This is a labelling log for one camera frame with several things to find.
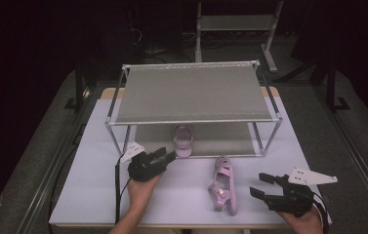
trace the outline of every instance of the white tabletop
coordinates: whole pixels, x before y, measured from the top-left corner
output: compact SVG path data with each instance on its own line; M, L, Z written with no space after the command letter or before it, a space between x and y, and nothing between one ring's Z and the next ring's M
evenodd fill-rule
M177 159L155 188L141 226L274 228L285 222L267 205L251 197L249 187L266 194L281 195L278 185L259 181L259 173L274 176L289 175L295 167L308 169L280 97L275 97L283 122L265 157L230 158L236 187L238 213L228 214L226 206L215 212L208 193L212 181L215 158ZM90 117L71 170L67 176L50 223L59 226L112 225L115 220L114 166L119 157L104 125L110 100L100 99ZM116 126L120 142L126 128ZM128 163L121 164L122 187L128 179ZM317 187L311 189L318 193ZM128 208L127 190L122 198L121 215Z

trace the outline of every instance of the metal frame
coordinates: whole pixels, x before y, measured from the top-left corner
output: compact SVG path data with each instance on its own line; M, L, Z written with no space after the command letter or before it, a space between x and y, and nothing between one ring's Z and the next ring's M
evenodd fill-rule
M259 70L259 65L260 65L260 62L258 60L253 60L253 61L247 61L247 62L250 62L251 65L254 67L254 70L256 71L257 73L257 70ZM170 64L171 66L184 66L184 67L187 67L187 68L191 68L192 66L196 66L196 67L199 67L200 65L202 66L208 66L208 67L211 67L211 66L215 66L217 64L231 64L231 63L237 63L237 62L205 62L205 63L175 63L175 64ZM114 126L119 126L118 124L116 124L115 120L112 120L112 112L113 112L113 109L114 109L114 105L116 103L116 100L117 100L117 96L118 96L118 93L119 93L119 89L121 87L121 84L123 83L124 79L127 79L128 75L129 75L129 71L130 70L133 70L134 67L138 67L138 68L142 68L143 66L147 66L147 67L152 67L152 66L165 66L165 64L154 64L154 65L123 65L123 68L122 68L122 72L120 74L120 77L119 77L119 82L118 82L118 85L117 85L117 88L116 88L116 91L114 93L114 96L113 96L113 99L112 99L112 102L110 104L110 107L109 107L109 111L108 111L108 114L107 114L107 117L106 117L106 120L105 120L105 126L107 128L107 130L109 131L110 133L110 136L113 140L113 143L119 153L119 155L123 155L124 152L126 151L127 149L127 143L130 141L130 131L131 131L131 125L132 124L128 124L128 129L127 129L127 134L125 136L125 142L124 142L124 147L123 149L120 148L119 146L119 142L114 134L114 131L112 129L112 127ZM274 113L275 113L275 117L272 117L271 119L265 119L265 120L258 120L258 121L253 121L253 122L250 122L250 121L241 121L241 122L246 122L246 123L251 123L253 125L253 129L254 129L254 134L255 134L255 137L256 137L256 140L258 142L258 146L259 146L259 149L260 149L260 152L256 153L256 154L253 154L253 155L233 155L233 156L266 156L266 153L275 137L275 134L277 133L281 123L282 123L282 117L281 117L281 114L278 110L278 107L275 103L275 100L274 100L274 97L272 95L272 92L271 92L271 89L269 88L269 86L267 85L267 82L266 82L266 78L264 77L263 73L261 72L261 75L262 75L262 78L263 78L263 81L261 82L261 85L263 85L264 87L266 87L266 91L268 93L268 97L271 101L271 105L272 105L272 108L274 110ZM274 126L274 129L272 130L271 132L271 135L267 141L267 144L264 144L263 141L262 141L262 136L260 135L260 131L259 131L259 128L258 128L258 123L275 123L275 126ZM214 156L195 156L194 158L204 158L204 157L217 157L219 155L214 155Z
M273 15L257 16L202 16L201 3L198 3L197 21L196 21L196 48L195 62L202 62L201 53L201 33L202 31L231 31L231 30L260 30L268 31L266 43L262 44L263 54L266 58L269 71L277 72L274 59L269 48L274 37L275 28L278 24L281 9L284 0L277 2Z

